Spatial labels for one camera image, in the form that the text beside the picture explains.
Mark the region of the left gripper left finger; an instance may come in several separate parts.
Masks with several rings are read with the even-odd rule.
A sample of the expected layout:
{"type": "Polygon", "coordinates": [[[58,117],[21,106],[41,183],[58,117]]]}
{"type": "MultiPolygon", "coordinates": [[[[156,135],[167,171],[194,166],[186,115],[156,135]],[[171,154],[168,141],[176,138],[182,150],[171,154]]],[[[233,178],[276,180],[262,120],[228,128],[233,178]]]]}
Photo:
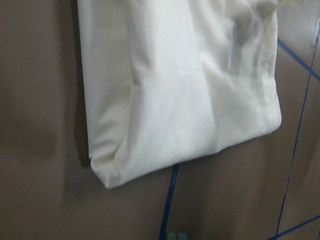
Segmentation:
{"type": "Polygon", "coordinates": [[[167,232],[166,233],[166,240],[177,240],[177,233],[176,232],[167,232]]]}

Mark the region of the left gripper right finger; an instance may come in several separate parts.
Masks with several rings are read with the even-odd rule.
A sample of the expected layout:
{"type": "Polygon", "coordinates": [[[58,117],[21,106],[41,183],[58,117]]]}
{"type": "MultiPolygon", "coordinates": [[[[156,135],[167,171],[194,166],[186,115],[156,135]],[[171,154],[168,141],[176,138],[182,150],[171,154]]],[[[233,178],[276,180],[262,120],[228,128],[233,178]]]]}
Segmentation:
{"type": "Polygon", "coordinates": [[[177,233],[177,240],[187,240],[187,233],[186,232],[178,232],[177,233]]]}

